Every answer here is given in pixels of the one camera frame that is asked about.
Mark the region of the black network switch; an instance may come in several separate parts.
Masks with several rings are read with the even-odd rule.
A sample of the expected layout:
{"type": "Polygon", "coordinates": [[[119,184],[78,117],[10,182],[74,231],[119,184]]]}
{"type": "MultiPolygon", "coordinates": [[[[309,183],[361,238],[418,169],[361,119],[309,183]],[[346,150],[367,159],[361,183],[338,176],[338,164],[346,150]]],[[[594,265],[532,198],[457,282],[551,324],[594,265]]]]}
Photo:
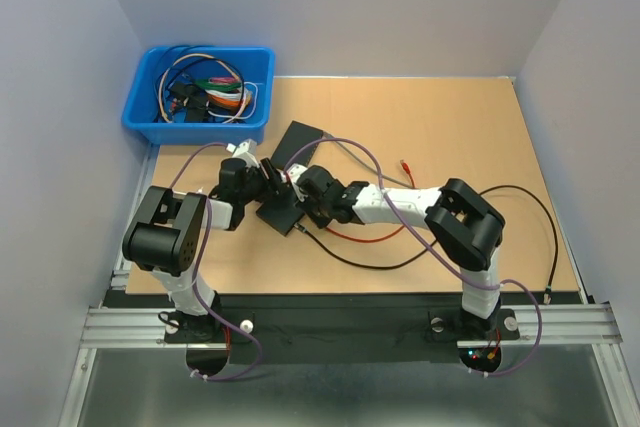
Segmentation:
{"type": "Polygon", "coordinates": [[[304,216],[297,206],[298,198],[293,191],[265,201],[257,210],[257,217],[282,236],[287,236],[304,216]]]}
{"type": "Polygon", "coordinates": [[[290,160],[293,160],[294,164],[308,166],[318,145],[314,144],[299,154],[297,152],[305,145],[323,139],[324,135],[324,131],[319,128],[292,121],[275,148],[271,163],[278,170],[283,170],[290,160]]]}

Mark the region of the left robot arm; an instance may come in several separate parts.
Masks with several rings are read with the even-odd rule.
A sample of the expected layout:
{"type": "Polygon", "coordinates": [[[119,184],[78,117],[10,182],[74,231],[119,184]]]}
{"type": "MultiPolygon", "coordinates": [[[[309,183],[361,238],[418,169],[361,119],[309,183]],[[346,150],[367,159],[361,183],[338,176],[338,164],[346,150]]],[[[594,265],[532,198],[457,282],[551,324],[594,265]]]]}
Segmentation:
{"type": "Polygon", "coordinates": [[[173,302],[173,311],[159,314],[167,343],[220,338],[224,328],[219,297],[196,271],[204,246],[200,235],[235,230],[247,204],[271,200],[283,190],[282,176],[267,158],[255,165],[241,158],[224,160],[218,184],[207,195],[147,189],[124,235],[122,252],[160,281],[173,302]]]}

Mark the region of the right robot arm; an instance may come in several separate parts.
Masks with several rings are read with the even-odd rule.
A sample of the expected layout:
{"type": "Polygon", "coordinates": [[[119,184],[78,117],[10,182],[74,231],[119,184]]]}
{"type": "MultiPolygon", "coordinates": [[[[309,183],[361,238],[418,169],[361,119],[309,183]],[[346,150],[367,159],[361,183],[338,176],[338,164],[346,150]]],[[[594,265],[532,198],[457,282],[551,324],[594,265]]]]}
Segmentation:
{"type": "Polygon", "coordinates": [[[320,166],[286,171],[298,206],[316,226],[398,224],[431,232],[443,250],[434,256],[462,282],[460,325],[472,337],[496,327],[500,309],[498,256],[504,217],[461,179],[440,188],[383,188],[367,181],[343,185],[320,166]]]}

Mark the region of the blue plastic bin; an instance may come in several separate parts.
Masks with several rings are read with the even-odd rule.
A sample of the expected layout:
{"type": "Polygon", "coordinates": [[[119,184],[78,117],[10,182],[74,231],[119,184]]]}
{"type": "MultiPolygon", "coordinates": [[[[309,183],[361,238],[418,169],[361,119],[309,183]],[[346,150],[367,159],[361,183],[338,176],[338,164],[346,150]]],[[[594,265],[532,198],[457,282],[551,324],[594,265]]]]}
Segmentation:
{"type": "Polygon", "coordinates": [[[209,142],[240,143],[248,138],[261,143],[270,119],[275,73],[275,53],[260,46],[157,46],[139,62],[122,112],[122,124],[156,145],[203,145],[209,142]],[[160,78],[165,70],[174,78],[180,70],[171,64],[180,56],[198,53],[212,55],[237,68],[257,100],[240,123],[187,122],[183,113],[176,121],[162,120],[157,99],[160,78]]]}

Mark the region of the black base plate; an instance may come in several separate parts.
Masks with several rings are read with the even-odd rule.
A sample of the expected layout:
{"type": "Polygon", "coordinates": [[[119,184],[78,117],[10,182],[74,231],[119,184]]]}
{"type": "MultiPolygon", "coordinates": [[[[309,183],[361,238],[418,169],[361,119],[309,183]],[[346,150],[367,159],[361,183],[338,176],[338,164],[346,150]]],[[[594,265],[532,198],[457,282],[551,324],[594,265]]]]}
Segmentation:
{"type": "Polygon", "coordinates": [[[250,365],[463,362],[495,371],[502,343],[520,337],[515,313],[499,307],[475,320],[458,294],[228,294],[212,310],[159,315],[168,344],[187,346],[187,364],[207,374],[225,360],[250,365]]]}

